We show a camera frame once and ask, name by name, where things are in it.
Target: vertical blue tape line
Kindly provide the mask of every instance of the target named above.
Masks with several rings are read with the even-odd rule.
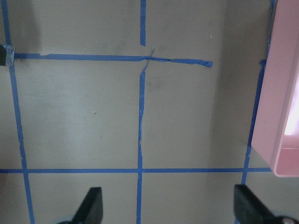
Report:
[[[150,60],[153,56],[154,50],[152,50],[149,60],[143,68],[139,79],[139,119],[138,119],[138,181],[137,181],[137,209],[136,209],[136,224],[141,223],[141,207],[142,207],[142,118],[144,111],[144,95],[145,95],[145,70],[147,69]]]
[[[9,21],[8,21],[8,7],[7,7],[6,0],[1,0],[1,8],[2,8],[6,43],[11,45]],[[23,178],[24,178],[24,184],[25,184],[27,206],[28,206],[28,211],[29,211],[30,223],[34,224],[35,221],[34,221],[34,214],[33,214],[33,207],[32,207],[29,178],[28,178],[28,172],[27,172],[26,154],[25,154],[24,143],[23,143],[21,113],[20,113],[18,89],[17,89],[14,66],[9,67],[9,74],[10,74],[11,88],[12,88],[13,101],[14,101],[14,113],[15,113],[15,121],[16,121],[17,132],[18,132],[18,141],[20,144],[22,172],[23,172]]]
[[[145,46],[145,40],[146,40],[145,20],[146,20],[146,0],[140,0],[140,44],[142,46]]]
[[[270,49],[270,42],[271,42],[271,33],[272,33],[272,25],[273,25],[273,19],[274,19],[274,6],[275,6],[275,0],[271,0],[271,12],[270,12],[270,19],[269,19],[269,33],[268,33],[268,40],[267,40],[267,53],[266,58],[268,58],[269,49]],[[256,98],[254,102],[253,112],[252,112],[252,120],[250,125],[250,131],[249,131],[249,137],[248,137],[248,143],[247,143],[247,149],[246,149],[246,155],[245,155],[245,161],[244,161],[244,171],[242,175],[242,184],[246,183],[247,173],[248,173],[248,166],[250,161],[250,153],[251,153],[251,141],[252,141],[252,135],[254,131],[254,125],[256,122],[256,114],[258,109],[258,103],[260,100],[262,85],[263,85],[263,76],[265,72],[267,60],[263,60],[260,62],[261,70],[258,76],[257,81],[257,88],[256,88]]]

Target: pink container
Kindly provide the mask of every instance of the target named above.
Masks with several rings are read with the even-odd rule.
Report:
[[[252,147],[279,177],[299,177],[299,0],[279,0]]]

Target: gray floor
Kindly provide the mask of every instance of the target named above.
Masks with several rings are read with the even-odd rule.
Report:
[[[269,0],[7,0],[17,53],[148,55],[213,61],[212,68],[151,61],[142,121],[143,168],[243,168]],[[3,22],[0,41],[5,42]],[[137,169],[139,75],[146,62],[15,60],[29,169]],[[267,164],[253,150],[251,168]],[[0,68],[0,169],[22,169],[8,68]],[[142,224],[234,223],[242,172],[144,173]],[[103,188],[103,224],[136,223],[138,173],[30,173],[36,224],[76,211]],[[277,212],[298,216],[299,179],[249,172]],[[0,223],[29,224],[23,174],[0,174]]]

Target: blue tape grid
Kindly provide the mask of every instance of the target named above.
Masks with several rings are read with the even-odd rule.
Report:
[[[270,31],[268,36],[268,49],[267,56],[269,53],[270,41],[271,41],[271,27],[273,23],[274,17],[274,4],[275,0],[271,0],[271,19],[270,19]],[[8,9],[7,9],[7,1],[1,0],[2,7],[2,15],[4,21],[4,30],[5,30],[5,38],[6,43],[11,45],[10,39],[10,30],[9,30],[9,21],[8,21]],[[146,0],[141,0],[141,9],[140,9],[140,44],[145,46],[146,41],[146,30],[145,30],[145,20],[146,20]],[[174,62],[174,63],[185,63],[185,64],[198,64],[206,67],[212,67],[213,63],[210,61],[203,61],[198,59],[167,59],[160,57],[150,57],[150,56],[105,56],[105,55],[71,55],[71,54],[50,54],[46,56],[41,56],[40,54],[15,54],[16,59],[48,59],[48,60],[88,60],[88,61],[131,61],[131,62],[139,62],[142,60],[154,60],[159,62]],[[254,104],[252,122],[249,133],[249,141],[248,147],[245,156],[245,162],[243,168],[151,168],[151,169],[143,169],[142,168],[142,150],[141,150],[141,137],[142,137],[142,116],[144,110],[144,88],[145,88],[145,70],[147,66],[143,69],[140,75],[140,111],[139,111],[139,134],[138,134],[138,169],[27,169],[26,162],[26,154],[23,144],[23,134],[22,134],[22,126],[21,126],[21,113],[19,107],[19,99],[16,85],[16,77],[14,66],[10,67],[10,78],[13,92],[13,100],[14,100],[14,110],[15,110],[15,118],[17,123],[17,132],[18,132],[18,140],[20,143],[20,153],[22,157],[22,169],[0,169],[0,173],[18,173],[23,174],[25,191],[27,197],[28,211],[30,223],[34,224],[34,213],[32,207],[32,199],[30,193],[30,185],[28,174],[29,173],[136,173],[138,174],[138,182],[137,182],[137,214],[136,214],[136,223],[141,223],[141,202],[142,202],[142,174],[143,173],[241,173],[242,172],[242,183],[246,182],[246,177],[248,172],[271,172],[269,168],[248,168],[249,160],[250,160],[250,152],[251,152],[251,139],[254,128],[254,123],[256,119],[257,106],[263,81],[263,73],[266,61],[262,61],[261,70],[258,79],[257,91],[256,91],[256,99]]]

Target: pink plastic bin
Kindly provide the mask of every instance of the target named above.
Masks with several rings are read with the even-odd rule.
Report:
[[[299,177],[299,0],[279,0],[252,147],[279,177]]]

